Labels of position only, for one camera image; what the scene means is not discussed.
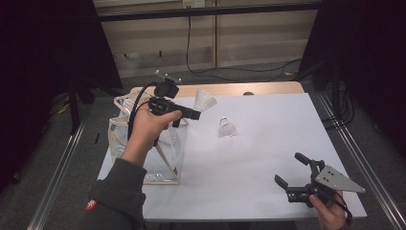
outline electrical cable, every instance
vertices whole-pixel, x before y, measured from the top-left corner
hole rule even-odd
[[[127,140],[129,140],[129,137],[131,136],[132,127],[133,127],[133,125],[134,125],[135,114],[136,114],[137,111],[138,111],[138,107],[140,107],[140,106],[137,106],[137,105],[138,105],[138,103],[140,102],[140,99],[141,99],[142,95],[144,94],[144,92],[146,92],[146,90],[147,90],[148,87],[150,87],[150,86],[157,86],[157,85],[158,85],[157,82],[151,82],[151,83],[145,85],[145,86],[141,89],[140,93],[138,94],[137,99],[135,100],[134,105],[132,106],[132,109],[131,109],[131,113],[130,113],[130,115],[129,115]]]
[[[331,202],[333,202],[334,204],[336,204],[337,206],[339,206],[340,208],[342,208],[346,213],[347,213],[347,217],[346,217],[346,223],[348,226],[351,225],[352,222],[352,213],[350,212],[346,201],[343,199],[342,196],[340,196],[337,192],[336,194],[342,199],[343,203],[340,203],[339,201],[337,201],[335,198],[331,197],[330,195],[327,195],[325,192],[323,192],[322,190],[319,190],[317,192],[317,194],[323,195],[324,197],[328,198]]]
[[[349,95],[349,98],[350,98],[350,106],[351,106],[351,110],[350,110],[350,106],[349,106],[349,115],[346,116],[345,119],[342,119],[341,121],[339,121],[338,122],[339,124],[335,124],[333,126],[326,126],[325,127],[326,130],[332,129],[332,128],[337,128],[337,127],[344,127],[344,126],[350,124],[353,121],[353,119],[355,117],[355,107],[354,107],[352,95],[350,93],[348,95]]]
[[[281,73],[276,76],[274,79],[271,80],[266,80],[265,82],[268,81],[274,81],[278,78],[280,78],[283,74],[284,68],[291,64],[294,63],[296,61],[301,61],[300,58],[298,59],[293,59],[288,61],[287,63],[285,63],[284,65],[277,67],[277,68],[273,68],[273,69],[267,69],[267,70],[250,70],[250,69],[243,69],[243,68],[236,68],[236,67],[219,67],[219,68],[211,68],[211,69],[207,69],[207,70],[200,70],[200,71],[196,71],[196,70],[192,70],[191,67],[189,66],[189,48],[190,48],[190,44],[191,44],[191,29],[192,29],[192,23],[191,23],[191,18],[189,17],[189,30],[188,30],[188,45],[187,45],[187,50],[186,50],[186,65],[189,69],[189,71],[194,74],[195,76],[198,77],[209,77],[209,78],[217,78],[217,79],[221,79],[221,80],[225,80],[225,81],[233,81],[233,82],[245,82],[245,81],[241,81],[241,80],[232,80],[232,79],[227,79],[227,78],[223,78],[220,76],[215,76],[215,75],[200,75],[203,73],[207,73],[210,71],[214,71],[214,70],[238,70],[238,71],[246,71],[246,72],[254,72],[254,73],[266,73],[266,72],[272,72],[272,71],[276,71],[276,70],[280,70],[282,69]]]

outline white tabletop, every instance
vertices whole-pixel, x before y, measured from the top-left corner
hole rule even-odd
[[[292,220],[315,218],[315,209],[289,203],[274,182],[310,182],[310,168],[294,158],[324,160],[347,175],[307,94],[215,97],[217,105],[190,121],[180,185],[145,185],[144,216],[151,221]],[[177,104],[192,107],[194,98]],[[237,135],[219,138],[222,117]],[[99,178],[111,168],[109,151]],[[344,193],[355,218],[367,214],[355,193]]]

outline human hand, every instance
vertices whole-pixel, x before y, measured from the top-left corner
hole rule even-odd
[[[162,130],[168,128],[170,122],[179,120],[181,116],[182,112],[179,110],[155,116],[149,111],[147,103],[140,106],[122,159],[143,167],[155,139]]]
[[[337,191],[337,194],[333,198],[343,204],[343,191]],[[319,212],[319,225],[322,230],[337,230],[346,224],[346,213],[337,204],[329,201],[325,205],[316,195],[311,195],[309,199]]]

